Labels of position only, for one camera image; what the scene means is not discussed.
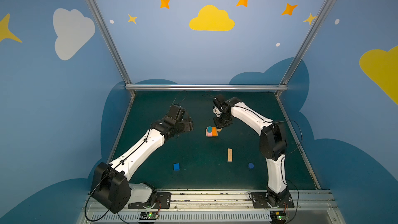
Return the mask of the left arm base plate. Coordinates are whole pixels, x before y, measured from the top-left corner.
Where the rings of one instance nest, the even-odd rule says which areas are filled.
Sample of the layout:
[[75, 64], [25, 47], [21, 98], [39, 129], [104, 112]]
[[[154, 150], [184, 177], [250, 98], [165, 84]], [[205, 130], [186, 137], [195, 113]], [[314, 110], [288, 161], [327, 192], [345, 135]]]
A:
[[169, 209], [171, 203], [171, 193], [170, 192], [155, 192], [152, 193], [149, 199], [142, 202], [129, 203], [128, 209]]

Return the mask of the orange wood block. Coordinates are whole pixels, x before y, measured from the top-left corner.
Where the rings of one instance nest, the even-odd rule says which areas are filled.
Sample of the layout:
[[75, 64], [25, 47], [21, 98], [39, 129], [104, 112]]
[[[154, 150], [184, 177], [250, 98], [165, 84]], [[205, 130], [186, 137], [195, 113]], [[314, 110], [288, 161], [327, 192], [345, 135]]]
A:
[[212, 128], [212, 132], [211, 133], [212, 133], [213, 137], [218, 136], [218, 130], [216, 128]]

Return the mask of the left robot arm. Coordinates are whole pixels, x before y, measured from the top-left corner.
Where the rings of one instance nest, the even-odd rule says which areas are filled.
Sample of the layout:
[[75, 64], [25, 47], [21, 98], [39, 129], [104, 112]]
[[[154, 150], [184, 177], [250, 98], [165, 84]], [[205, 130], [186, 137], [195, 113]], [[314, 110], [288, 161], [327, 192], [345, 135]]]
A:
[[151, 124], [144, 136], [128, 151], [111, 163], [101, 162], [94, 170], [90, 197], [114, 214], [126, 205], [152, 207], [157, 190], [150, 184], [131, 184], [133, 174], [143, 162], [166, 141], [193, 130], [193, 121], [186, 109], [178, 104], [160, 120]]

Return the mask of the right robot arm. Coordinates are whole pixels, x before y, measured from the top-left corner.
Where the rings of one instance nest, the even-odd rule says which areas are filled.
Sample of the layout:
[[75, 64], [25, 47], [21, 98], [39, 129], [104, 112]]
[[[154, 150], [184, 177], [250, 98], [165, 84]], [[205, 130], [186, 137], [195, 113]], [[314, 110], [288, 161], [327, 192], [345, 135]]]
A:
[[287, 155], [286, 130], [282, 121], [273, 121], [249, 108], [237, 97], [225, 99], [218, 95], [212, 99], [213, 120], [217, 129], [229, 127], [237, 118], [251, 127], [260, 137], [259, 150], [266, 159], [268, 182], [267, 195], [263, 197], [271, 208], [293, 208], [285, 175]]

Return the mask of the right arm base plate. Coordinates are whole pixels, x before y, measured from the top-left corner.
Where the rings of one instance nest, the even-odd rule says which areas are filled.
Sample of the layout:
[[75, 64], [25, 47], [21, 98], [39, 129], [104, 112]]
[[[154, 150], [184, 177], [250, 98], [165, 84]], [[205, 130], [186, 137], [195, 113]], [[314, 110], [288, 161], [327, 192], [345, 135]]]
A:
[[291, 194], [287, 191], [279, 194], [273, 192], [251, 192], [250, 199], [254, 208], [295, 208]]

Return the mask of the natural wood block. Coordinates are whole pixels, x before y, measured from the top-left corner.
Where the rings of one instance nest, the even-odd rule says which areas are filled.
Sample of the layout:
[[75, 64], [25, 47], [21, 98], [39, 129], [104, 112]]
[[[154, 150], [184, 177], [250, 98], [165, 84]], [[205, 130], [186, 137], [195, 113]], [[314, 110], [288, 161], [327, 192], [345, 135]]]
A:
[[227, 149], [227, 162], [233, 161], [233, 150], [231, 148]]

